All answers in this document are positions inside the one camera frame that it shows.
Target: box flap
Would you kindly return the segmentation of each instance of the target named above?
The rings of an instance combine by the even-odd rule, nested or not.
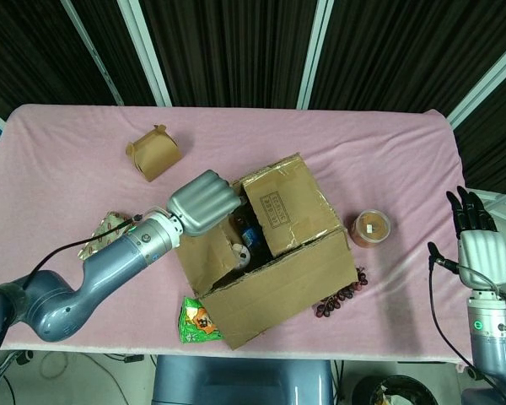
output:
[[[227,344],[238,348],[355,281],[353,256],[340,229],[205,294],[201,302]]]
[[[241,180],[275,257],[342,227],[298,154]]]
[[[205,294],[238,265],[239,259],[232,251],[232,244],[239,241],[229,217],[205,235],[181,236],[176,252],[196,296]]]

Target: robotic arm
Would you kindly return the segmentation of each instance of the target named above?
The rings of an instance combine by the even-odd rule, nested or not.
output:
[[[479,197],[462,187],[458,193],[461,202],[451,192],[447,197],[454,213],[459,263],[444,258],[431,242],[429,260],[459,274],[472,289],[467,309],[474,367],[492,377],[506,397],[506,301],[498,289],[506,284],[506,245]],[[492,389],[464,390],[461,398],[464,405],[497,405],[505,399]]]
[[[206,233],[240,205],[228,182],[208,170],[175,192],[167,211],[154,208],[83,264],[81,287],[74,291],[52,270],[0,285],[0,331],[4,319],[25,322],[42,340],[57,342],[78,331],[95,308],[116,289],[180,244],[182,234]]]

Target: takeout box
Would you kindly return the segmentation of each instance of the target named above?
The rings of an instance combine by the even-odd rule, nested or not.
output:
[[[196,297],[231,348],[357,281],[341,221],[296,154],[237,180],[274,256],[228,279],[243,243],[230,215],[205,235],[183,236],[178,257]],[[311,317],[311,326],[315,318]]]
[[[178,145],[166,132],[165,125],[153,130],[126,147],[126,155],[147,181],[152,181],[182,158]]]

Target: chip bag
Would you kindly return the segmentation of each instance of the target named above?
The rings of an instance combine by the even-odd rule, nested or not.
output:
[[[201,302],[187,297],[184,297],[182,302],[178,332],[182,343],[202,343],[223,339],[221,332],[212,323]]]
[[[110,211],[106,214],[106,216],[101,220],[100,226],[94,231],[92,236],[104,234],[108,230],[112,230],[120,225],[122,222],[127,221],[130,217],[123,213],[115,213],[114,211]],[[98,240],[92,240],[84,245],[83,249],[78,253],[78,258],[81,260],[86,260],[90,256],[92,256],[95,252],[100,251],[104,247],[110,245],[112,242],[117,240],[120,236],[122,236],[125,232],[127,232],[133,225],[130,224],[128,226],[124,226],[121,229],[115,230],[112,234],[108,234],[107,236],[101,237]]]

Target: black bucket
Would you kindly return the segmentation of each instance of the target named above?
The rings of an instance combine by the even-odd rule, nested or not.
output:
[[[386,388],[385,395],[399,395],[412,402],[413,405],[438,405],[437,400],[424,384],[406,375],[363,378],[354,387],[353,405],[382,403],[382,386]]]

